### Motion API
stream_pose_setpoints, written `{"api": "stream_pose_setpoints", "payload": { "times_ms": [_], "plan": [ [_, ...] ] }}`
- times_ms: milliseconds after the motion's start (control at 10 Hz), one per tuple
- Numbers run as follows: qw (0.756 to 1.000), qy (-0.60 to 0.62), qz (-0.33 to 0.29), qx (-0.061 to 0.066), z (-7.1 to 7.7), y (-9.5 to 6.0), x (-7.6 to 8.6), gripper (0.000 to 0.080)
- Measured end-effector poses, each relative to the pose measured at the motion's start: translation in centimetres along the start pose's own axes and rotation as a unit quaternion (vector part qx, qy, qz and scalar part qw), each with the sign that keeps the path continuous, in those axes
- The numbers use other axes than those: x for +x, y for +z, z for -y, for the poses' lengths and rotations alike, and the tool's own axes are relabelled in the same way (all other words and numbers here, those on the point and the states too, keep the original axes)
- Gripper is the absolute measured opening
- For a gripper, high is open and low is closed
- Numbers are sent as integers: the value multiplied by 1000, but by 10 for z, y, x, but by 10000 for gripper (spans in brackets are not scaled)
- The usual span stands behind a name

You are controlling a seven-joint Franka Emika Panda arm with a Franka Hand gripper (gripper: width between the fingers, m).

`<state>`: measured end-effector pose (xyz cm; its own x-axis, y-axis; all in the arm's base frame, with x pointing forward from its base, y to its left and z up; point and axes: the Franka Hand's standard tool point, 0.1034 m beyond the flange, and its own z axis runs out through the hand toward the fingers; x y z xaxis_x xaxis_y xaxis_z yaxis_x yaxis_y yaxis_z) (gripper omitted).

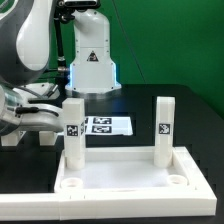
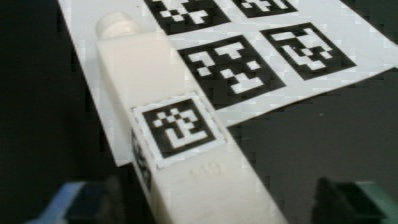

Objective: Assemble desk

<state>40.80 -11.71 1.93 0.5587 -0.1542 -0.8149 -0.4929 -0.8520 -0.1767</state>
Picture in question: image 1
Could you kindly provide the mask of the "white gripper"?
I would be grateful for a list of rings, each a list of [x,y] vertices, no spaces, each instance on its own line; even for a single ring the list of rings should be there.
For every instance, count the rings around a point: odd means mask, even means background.
[[[20,130],[63,131],[62,109],[49,104],[51,99],[59,96],[56,85],[34,83],[15,87],[14,91],[22,98],[22,102],[14,109],[21,118]]]

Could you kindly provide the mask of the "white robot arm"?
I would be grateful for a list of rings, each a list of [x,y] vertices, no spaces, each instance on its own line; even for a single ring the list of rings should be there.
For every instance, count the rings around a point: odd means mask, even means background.
[[[105,95],[121,88],[110,57],[110,24],[100,0],[0,0],[0,136],[63,130],[62,110],[31,105],[16,90],[46,72],[51,32],[70,94]]]

